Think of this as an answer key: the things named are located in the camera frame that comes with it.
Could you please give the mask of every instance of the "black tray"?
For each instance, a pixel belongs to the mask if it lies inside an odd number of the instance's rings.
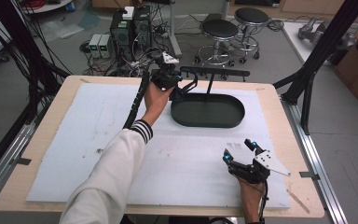
[[[172,118],[187,127],[233,128],[245,116],[240,100],[225,94],[188,93],[172,102]]]

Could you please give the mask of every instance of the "white sleeve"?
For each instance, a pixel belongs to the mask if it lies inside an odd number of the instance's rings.
[[[131,183],[152,136],[143,120],[120,131],[104,149],[89,178],[72,193],[60,223],[120,223]]]

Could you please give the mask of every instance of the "striped cuff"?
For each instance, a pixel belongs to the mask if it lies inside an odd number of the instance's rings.
[[[142,119],[138,119],[135,122],[133,122],[132,126],[130,127],[130,130],[139,133],[145,140],[146,144],[153,137],[152,128],[146,121]]]

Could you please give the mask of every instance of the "human hand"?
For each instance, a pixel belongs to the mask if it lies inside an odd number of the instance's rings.
[[[142,119],[152,126],[168,103],[173,87],[162,91],[153,82],[150,82],[144,96],[146,112]]]
[[[245,222],[258,222],[258,205],[263,196],[263,183],[249,184],[246,180],[238,178],[241,187],[242,208],[245,214]]]

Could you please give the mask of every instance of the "power supply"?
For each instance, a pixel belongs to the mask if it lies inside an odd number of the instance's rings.
[[[110,58],[113,56],[113,42],[110,35],[102,35],[98,49],[101,53],[101,58]]]
[[[132,51],[132,49],[136,50],[133,21],[123,20],[123,13],[117,11],[113,15],[112,24],[110,25],[110,35],[112,36],[117,61],[135,60],[133,56],[135,52]]]
[[[100,43],[102,35],[93,35],[91,41],[89,42],[89,50],[91,50],[91,55],[94,58],[100,58],[101,53],[98,49],[98,43]]]
[[[150,11],[150,6],[137,8],[133,17],[138,48],[143,50],[152,47]]]

